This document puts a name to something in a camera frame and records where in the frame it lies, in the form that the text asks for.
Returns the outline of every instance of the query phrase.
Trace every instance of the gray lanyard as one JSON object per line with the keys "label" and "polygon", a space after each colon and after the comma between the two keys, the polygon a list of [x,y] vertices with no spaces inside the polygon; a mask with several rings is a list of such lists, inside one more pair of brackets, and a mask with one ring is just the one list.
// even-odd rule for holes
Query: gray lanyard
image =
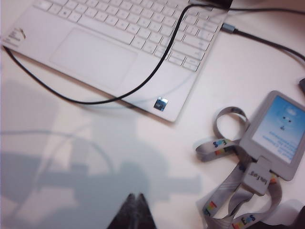
{"label": "gray lanyard", "polygon": [[[218,114],[213,125],[214,133],[218,139],[204,143],[196,148],[197,157],[203,162],[214,160],[231,153],[236,153],[240,159],[240,162],[237,164],[234,170],[208,199],[202,209],[209,229],[245,229],[268,217],[270,213],[272,213],[279,205],[282,199],[282,188],[279,179],[273,174],[268,186],[268,192],[271,196],[270,208],[263,213],[246,213],[234,218],[241,205],[248,202],[254,195],[242,185],[242,178],[244,176],[245,169],[253,160],[239,146],[240,139],[231,141],[224,138],[224,136],[220,133],[217,127],[217,119],[220,116],[229,113],[241,115],[244,118],[245,129],[249,127],[250,122],[240,108],[227,107]],[[229,201],[229,213],[222,219],[214,218],[214,215],[230,196],[232,197]]]}

